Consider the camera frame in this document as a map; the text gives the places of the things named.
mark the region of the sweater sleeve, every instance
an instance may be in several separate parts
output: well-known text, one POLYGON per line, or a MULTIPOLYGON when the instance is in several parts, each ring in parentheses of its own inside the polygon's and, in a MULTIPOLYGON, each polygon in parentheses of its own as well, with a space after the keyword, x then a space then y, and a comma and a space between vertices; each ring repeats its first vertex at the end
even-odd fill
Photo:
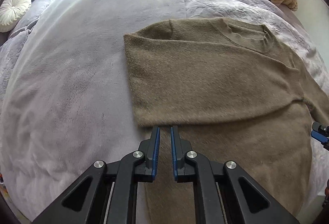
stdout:
POLYGON ((329 99, 307 71, 303 61, 293 52, 293 62, 300 71, 300 84, 304 92, 304 102, 313 119, 323 125, 329 125, 329 99))

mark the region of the wall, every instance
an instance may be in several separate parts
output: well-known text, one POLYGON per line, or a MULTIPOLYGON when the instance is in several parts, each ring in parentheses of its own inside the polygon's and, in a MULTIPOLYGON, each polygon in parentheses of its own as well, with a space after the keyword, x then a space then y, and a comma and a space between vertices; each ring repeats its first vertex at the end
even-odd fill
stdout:
POLYGON ((329 8, 323 0, 297 0, 295 15, 309 33, 329 68, 329 8))

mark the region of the tufted cushion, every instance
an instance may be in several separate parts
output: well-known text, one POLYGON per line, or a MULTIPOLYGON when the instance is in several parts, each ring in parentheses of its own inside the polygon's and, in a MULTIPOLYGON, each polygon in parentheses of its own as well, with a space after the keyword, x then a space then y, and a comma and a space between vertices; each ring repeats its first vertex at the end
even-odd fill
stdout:
POLYGON ((13 29, 31 6, 31 0, 4 0, 0 7, 0 32, 13 29))

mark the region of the brown sweater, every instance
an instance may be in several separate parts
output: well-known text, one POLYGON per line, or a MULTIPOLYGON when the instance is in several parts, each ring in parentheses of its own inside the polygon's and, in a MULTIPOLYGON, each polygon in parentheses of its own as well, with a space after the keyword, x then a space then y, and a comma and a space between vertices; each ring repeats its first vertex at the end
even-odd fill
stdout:
MULTIPOLYGON (((180 125, 210 160, 236 161, 296 215, 307 192, 313 117, 329 100, 302 60, 266 26, 229 18, 168 20, 124 36, 136 122, 180 125)), ((158 175, 146 186, 152 223, 194 223, 192 185, 172 176, 164 127, 158 175)))

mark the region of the fleece blanket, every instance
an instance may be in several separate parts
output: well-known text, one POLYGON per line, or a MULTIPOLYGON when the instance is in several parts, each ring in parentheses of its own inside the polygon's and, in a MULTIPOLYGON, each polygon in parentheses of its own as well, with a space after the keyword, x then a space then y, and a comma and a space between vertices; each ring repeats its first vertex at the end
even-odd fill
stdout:
MULTIPOLYGON (((144 139, 133 121, 123 35, 165 19, 215 16, 266 24, 329 92, 306 32, 267 0, 52 0, 8 69, 2 107, 1 172, 21 212, 33 220, 95 160, 117 161, 144 139)), ((316 146, 310 199, 329 176, 328 155, 316 146)))
POLYGON ((10 75, 19 57, 19 54, 33 27, 38 22, 41 14, 53 0, 34 0, 31 7, 20 19, 18 24, 9 32, 8 40, 0 50, 0 115, 2 102, 10 75))

